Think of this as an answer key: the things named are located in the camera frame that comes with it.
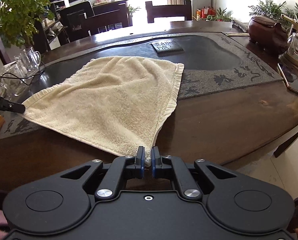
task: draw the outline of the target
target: floor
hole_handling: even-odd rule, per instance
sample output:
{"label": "floor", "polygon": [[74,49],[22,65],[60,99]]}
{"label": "floor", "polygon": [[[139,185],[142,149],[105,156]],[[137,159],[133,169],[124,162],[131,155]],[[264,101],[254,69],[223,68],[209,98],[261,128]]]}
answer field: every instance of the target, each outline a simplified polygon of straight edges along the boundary
{"label": "floor", "polygon": [[298,139],[278,158],[266,156],[239,172],[285,189],[292,198],[298,197]]}

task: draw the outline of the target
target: cable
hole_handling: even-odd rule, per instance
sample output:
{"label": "cable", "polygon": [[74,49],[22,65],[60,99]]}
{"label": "cable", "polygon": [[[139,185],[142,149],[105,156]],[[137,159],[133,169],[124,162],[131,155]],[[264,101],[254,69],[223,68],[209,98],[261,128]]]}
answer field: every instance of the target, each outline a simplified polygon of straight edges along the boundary
{"label": "cable", "polygon": [[[20,80],[21,82],[23,82],[26,86],[30,86],[31,83],[32,83],[33,80],[34,80],[34,77],[35,77],[35,76],[38,76],[38,75],[42,75],[42,74],[45,72],[45,70],[46,70],[46,65],[45,65],[45,63],[42,62],[42,61],[41,61],[41,63],[43,64],[44,68],[43,68],[42,70],[40,70],[40,67],[41,67],[41,65],[40,65],[40,66],[39,66],[39,69],[38,69],[38,72],[37,72],[36,74],[33,74],[33,75],[29,76],[29,77],[18,77],[18,76],[16,76],[15,74],[10,73],[10,72],[5,72],[5,73],[3,73],[3,74],[0,76],[0,84],[1,84],[1,79],[2,79],[2,78],[3,78],[3,79],[19,79],[19,80]],[[12,76],[14,76],[14,77],[4,77],[4,76],[7,75],[7,74],[12,75]],[[30,81],[29,84],[27,84],[26,82],[24,82],[23,79],[29,79],[29,78],[32,78],[32,80]]]}

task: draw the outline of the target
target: table surface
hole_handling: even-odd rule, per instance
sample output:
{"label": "table surface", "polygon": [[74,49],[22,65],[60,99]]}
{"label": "table surface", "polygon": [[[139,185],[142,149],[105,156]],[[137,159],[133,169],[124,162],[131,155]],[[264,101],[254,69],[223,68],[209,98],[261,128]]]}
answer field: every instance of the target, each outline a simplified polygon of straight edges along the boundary
{"label": "table surface", "polygon": [[128,0],[113,0],[113,1],[110,1],[110,2],[107,2],[107,3],[101,3],[101,4],[95,3],[92,7],[94,8],[94,7],[105,5],[105,4],[112,4],[112,3],[115,3],[115,2],[124,2],[124,1],[128,1]]}
{"label": "table surface", "polygon": [[[240,32],[231,23],[183,21],[148,24],[100,33],[54,49],[45,63],[96,46],[150,35],[187,32]],[[274,70],[278,58],[248,37],[232,37]],[[298,132],[298,95],[283,81],[180,100],[159,132],[162,155],[185,162],[203,158],[237,168],[272,151]],[[0,140],[0,189],[11,190],[70,167],[116,156],[48,129]]]}

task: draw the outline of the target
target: clay pot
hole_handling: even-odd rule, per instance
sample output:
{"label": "clay pot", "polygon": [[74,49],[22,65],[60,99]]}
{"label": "clay pot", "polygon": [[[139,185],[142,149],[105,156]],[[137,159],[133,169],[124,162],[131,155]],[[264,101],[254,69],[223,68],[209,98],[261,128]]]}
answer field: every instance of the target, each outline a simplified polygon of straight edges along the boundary
{"label": "clay pot", "polygon": [[250,41],[264,47],[273,55],[280,55],[288,49],[287,31],[281,23],[265,16],[254,16],[248,26]]}

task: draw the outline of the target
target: screw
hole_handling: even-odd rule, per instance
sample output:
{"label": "screw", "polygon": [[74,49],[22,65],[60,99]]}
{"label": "screw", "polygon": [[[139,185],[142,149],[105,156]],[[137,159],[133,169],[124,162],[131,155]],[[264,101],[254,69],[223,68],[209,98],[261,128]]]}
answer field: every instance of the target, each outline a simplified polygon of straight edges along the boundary
{"label": "screw", "polygon": [[198,197],[200,195],[200,192],[196,189],[187,189],[184,194],[187,197]]}
{"label": "screw", "polygon": [[153,200],[152,196],[145,196],[145,200]]}
{"label": "screw", "polygon": [[112,195],[112,191],[106,188],[100,189],[97,191],[97,195],[99,197],[110,197]]}

